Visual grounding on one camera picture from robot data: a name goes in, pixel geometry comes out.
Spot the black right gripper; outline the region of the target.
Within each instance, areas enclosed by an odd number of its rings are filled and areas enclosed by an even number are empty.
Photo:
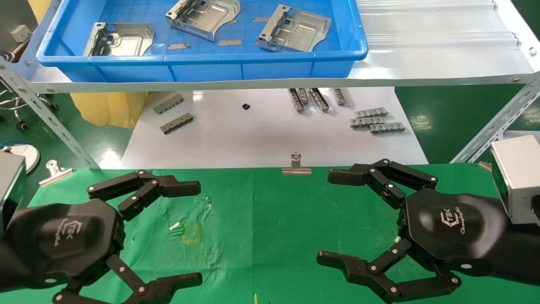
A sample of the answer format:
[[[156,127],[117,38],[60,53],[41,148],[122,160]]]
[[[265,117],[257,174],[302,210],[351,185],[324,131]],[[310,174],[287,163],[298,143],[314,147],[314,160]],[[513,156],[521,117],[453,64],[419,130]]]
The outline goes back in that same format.
[[[367,185],[393,209],[404,207],[407,240],[399,240],[372,262],[323,250],[317,254],[317,264],[339,269],[348,283],[368,287],[386,304],[447,296],[462,284],[449,270],[496,276],[507,263],[502,241],[508,218],[496,198],[436,192],[438,178],[388,159],[331,169],[328,182]],[[405,200],[398,184],[418,192]],[[436,276],[401,283],[389,279],[386,271],[408,253]]]

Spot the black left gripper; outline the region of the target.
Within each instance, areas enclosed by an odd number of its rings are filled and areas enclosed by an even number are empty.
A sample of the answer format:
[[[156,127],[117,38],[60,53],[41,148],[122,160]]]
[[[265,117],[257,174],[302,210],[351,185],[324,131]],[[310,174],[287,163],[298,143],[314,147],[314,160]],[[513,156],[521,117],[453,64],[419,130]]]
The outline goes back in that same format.
[[[133,220],[160,197],[199,195],[198,181],[180,182],[173,175],[141,170],[91,185],[87,192],[92,200],[84,204],[48,204],[15,212],[8,225],[8,290],[68,283],[56,293],[54,304],[104,304],[79,293],[83,285],[112,270],[132,290],[124,304],[169,304],[179,289],[202,285],[199,272],[144,283],[117,256],[126,236],[121,219]],[[127,194],[118,212],[105,202]]]

